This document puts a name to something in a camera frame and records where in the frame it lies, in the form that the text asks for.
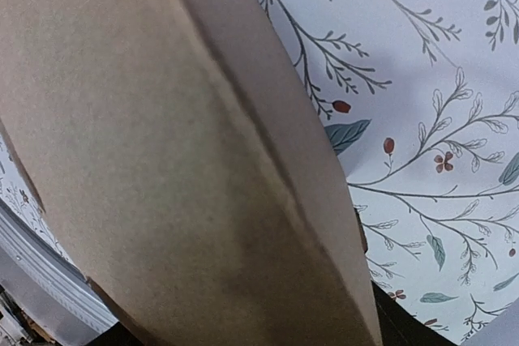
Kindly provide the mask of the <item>brown cardboard box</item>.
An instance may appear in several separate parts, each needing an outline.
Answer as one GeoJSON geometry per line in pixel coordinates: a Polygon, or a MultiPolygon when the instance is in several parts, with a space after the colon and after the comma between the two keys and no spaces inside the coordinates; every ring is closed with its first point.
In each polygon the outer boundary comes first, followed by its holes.
{"type": "Polygon", "coordinates": [[[257,0],[1,0],[1,123],[143,344],[381,344],[344,173],[257,0]]]}

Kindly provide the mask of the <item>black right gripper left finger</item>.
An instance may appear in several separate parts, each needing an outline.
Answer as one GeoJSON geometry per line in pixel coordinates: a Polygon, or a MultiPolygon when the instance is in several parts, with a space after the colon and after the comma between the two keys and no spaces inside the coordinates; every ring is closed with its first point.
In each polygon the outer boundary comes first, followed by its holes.
{"type": "Polygon", "coordinates": [[[117,322],[109,330],[87,343],[87,346],[142,346],[142,342],[117,322]]]}

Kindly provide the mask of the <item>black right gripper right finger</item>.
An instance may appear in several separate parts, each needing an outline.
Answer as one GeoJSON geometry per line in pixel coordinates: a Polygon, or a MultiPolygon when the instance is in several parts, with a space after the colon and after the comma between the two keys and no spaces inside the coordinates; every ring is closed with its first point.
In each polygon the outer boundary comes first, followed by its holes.
{"type": "Polygon", "coordinates": [[[455,346],[413,318],[382,288],[371,283],[384,346],[455,346]]]}

